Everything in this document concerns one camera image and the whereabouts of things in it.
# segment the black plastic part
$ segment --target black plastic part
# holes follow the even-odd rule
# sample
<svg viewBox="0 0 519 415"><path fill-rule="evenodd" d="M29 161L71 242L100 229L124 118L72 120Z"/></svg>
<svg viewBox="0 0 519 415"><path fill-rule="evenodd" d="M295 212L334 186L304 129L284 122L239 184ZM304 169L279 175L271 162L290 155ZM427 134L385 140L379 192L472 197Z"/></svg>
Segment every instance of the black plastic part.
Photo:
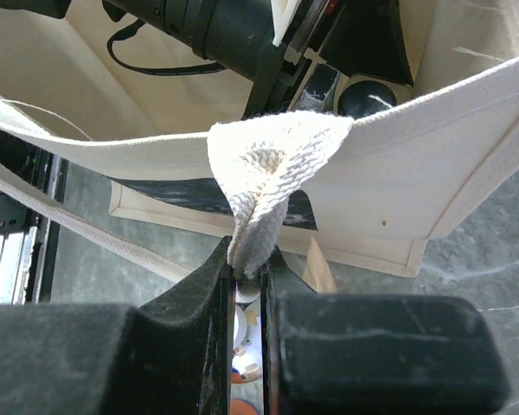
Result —
<svg viewBox="0 0 519 415"><path fill-rule="evenodd" d="M294 109L333 112L338 80L338 71L323 63L317 64L298 96Z"/></svg>
<svg viewBox="0 0 519 415"><path fill-rule="evenodd" d="M321 15L321 18L319 19L319 23L317 24L317 27L313 31L311 35L311 39L309 41L308 46L313 50L314 52L318 52L321 46L323 46L325 39L327 38L327 35L330 32L330 29L332 28L332 25L334 24L336 20L337 13L335 13L335 10L339 10L339 7L337 6L341 1L348 1L348 0L330 0L330 4L332 3L332 12L327 13L327 10L325 10L325 13Z"/></svg>
<svg viewBox="0 0 519 415"><path fill-rule="evenodd" d="M0 193L0 235L26 231L29 228L29 211L21 203Z"/></svg>
<svg viewBox="0 0 519 415"><path fill-rule="evenodd" d="M71 0L0 0L1 9L28 10L39 15L63 19Z"/></svg>
<svg viewBox="0 0 519 415"><path fill-rule="evenodd" d="M165 0L106 0L140 20L147 22L156 29L164 31L163 14Z"/></svg>
<svg viewBox="0 0 519 415"><path fill-rule="evenodd" d="M141 310L0 306L0 413L228 415L228 242Z"/></svg>
<svg viewBox="0 0 519 415"><path fill-rule="evenodd" d="M348 76L361 73L396 84L413 84L399 0L341 0L335 14L320 49L327 64Z"/></svg>
<svg viewBox="0 0 519 415"><path fill-rule="evenodd" d="M67 160L60 161L60 168L58 171L58 182L56 184L54 198L59 202L63 203L66 183L67 183L67 169L69 163ZM33 249L33 261L31 262L31 273L26 290L26 301L33 303L49 303L52 298L52 288L54 283L54 270L55 260L57 257L58 243L60 241L60 225L56 222L50 221L50 228L48 230L48 239L46 243L44 241L38 242L38 245ZM36 278L36 265L38 263L39 255L42 257L42 274L39 276L40 290L38 298L35 297L35 278Z"/></svg>
<svg viewBox="0 0 519 415"><path fill-rule="evenodd" d="M279 338L277 334L276 305L280 297L291 292L305 295L315 292L298 277L285 262L281 251L275 247L267 265L259 273L261 285L261 347L263 354L263 406L265 415L279 413Z"/></svg>
<svg viewBox="0 0 519 415"><path fill-rule="evenodd" d="M392 90L374 80L363 80L348 86L338 99L338 113L355 119L367 117L396 106Z"/></svg>
<svg viewBox="0 0 519 415"><path fill-rule="evenodd" d="M483 415L508 398L490 332L465 300L288 293L275 316L275 413Z"/></svg>
<svg viewBox="0 0 519 415"><path fill-rule="evenodd" d="M273 33L272 30L269 32L270 41L265 43L258 54L256 76L253 79L253 88L243 118L285 112L298 93L311 66L311 60L302 56L294 65L285 61L285 53L288 43L295 35L311 3L311 0L304 0L300 3L278 48L272 45Z"/></svg>
<svg viewBox="0 0 519 415"><path fill-rule="evenodd" d="M208 35L209 23L214 15L217 0L201 0L195 18L194 33L192 34L192 51L196 56L207 58L204 46Z"/></svg>
<svg viewBox="0 0 519 415"><path fill-rule="evenodd" d="M106 0L102 0L102 7L110 19L112 19L112 21L115 23L120 22L121 19L127 14L126 11L120 9L110 2L107 2Z"/></svg>

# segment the white webbing strap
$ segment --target white webbing strap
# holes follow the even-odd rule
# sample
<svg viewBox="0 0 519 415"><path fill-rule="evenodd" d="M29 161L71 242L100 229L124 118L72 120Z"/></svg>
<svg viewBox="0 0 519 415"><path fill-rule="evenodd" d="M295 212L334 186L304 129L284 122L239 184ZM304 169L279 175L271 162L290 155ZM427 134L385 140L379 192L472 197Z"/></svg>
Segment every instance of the white webbing strap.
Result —
<svg viewBox="0 0 519 415"><path fill-rule="evenodd" d="M0 164L0 190L83 238L175 283L193 271L188 265L166 258L157 252L133 244L118 235L92 225L65 209L48 195L24 182L2 164Z"/></svg>
<svg viewBox="0 0 519 415"><path fill-rule="evenodd" d="M271 255L292 192L340 148L354 120L288 112L215 125L208 135L214 177L233 210L227 261L252 276Z"/></svg>

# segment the gray floor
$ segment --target gray floor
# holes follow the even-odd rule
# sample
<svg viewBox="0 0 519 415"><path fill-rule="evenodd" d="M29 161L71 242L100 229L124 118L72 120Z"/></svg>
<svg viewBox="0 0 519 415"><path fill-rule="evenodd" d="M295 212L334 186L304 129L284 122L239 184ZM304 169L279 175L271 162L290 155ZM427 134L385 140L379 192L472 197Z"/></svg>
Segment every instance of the gray floor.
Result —
<svg viewBox="0 0 519 415"><path fill-rule="evenodd" d="M190 265L199 265L217 244L214 237L110 217L109 195L109 181L70 167L65 203L94 223ZM288 259L303 264L299 256ZM418 278L338 264L331 270L341 292L446 294L471 301L486 316L513 385L500 413L519 414L519 172L448 238L429 244ZM168 281L62 229L53 301L139 305L169 287ZM258 406L260 394L259 382L234 388L234 396Z"/></svg>

